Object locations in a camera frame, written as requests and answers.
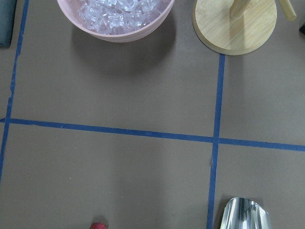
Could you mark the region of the red strawberry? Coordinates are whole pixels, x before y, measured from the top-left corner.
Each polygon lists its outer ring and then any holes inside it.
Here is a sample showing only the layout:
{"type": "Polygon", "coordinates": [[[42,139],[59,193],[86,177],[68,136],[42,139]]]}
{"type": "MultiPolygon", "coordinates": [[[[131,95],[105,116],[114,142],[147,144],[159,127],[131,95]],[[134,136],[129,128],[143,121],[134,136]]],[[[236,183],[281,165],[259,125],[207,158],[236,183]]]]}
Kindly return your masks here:
{"type": "Polygon", "coordinates": [[[90,229],[107,229],[107,226],[102,222],[96,222],[91,224],[90,229]]]}

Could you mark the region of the wooden stand round base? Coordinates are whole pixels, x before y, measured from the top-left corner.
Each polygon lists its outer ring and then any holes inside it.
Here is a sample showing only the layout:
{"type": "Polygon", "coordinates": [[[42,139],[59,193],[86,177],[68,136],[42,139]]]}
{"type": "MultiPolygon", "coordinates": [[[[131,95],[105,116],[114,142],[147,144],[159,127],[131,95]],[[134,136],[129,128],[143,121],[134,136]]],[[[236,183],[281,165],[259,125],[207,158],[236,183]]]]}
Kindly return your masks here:
{"type": "Polygon", "coordinates": [[[199,40],[225,55],[253,52],[272,35],[275,0],[196,0],[192,22],[199,40]]]}

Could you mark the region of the metal scoop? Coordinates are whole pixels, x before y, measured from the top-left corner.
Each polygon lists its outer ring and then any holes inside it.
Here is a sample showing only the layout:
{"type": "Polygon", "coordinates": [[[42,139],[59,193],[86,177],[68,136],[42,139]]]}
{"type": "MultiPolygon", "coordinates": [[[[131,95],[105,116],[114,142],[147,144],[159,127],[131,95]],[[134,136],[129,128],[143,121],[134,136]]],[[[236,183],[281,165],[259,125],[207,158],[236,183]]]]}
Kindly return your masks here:
{"type": "Polygon", "coordinates": [[[221,229],[271,229],[269,213],[248,198],[232,198],[224,208],[221,229]]]}

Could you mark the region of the pink bowl with ice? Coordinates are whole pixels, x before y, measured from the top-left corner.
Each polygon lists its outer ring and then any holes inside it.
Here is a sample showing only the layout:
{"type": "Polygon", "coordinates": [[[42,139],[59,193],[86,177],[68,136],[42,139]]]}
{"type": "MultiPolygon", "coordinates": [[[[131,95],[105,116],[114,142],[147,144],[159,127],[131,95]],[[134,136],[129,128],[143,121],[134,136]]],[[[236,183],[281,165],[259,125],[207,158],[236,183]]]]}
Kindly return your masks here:
{"type": "Polygon", "coordinates": [[[66,18],[98,39],[126,43],[154,32],[169,15],[173,0],[59,0],[66,18]]]}

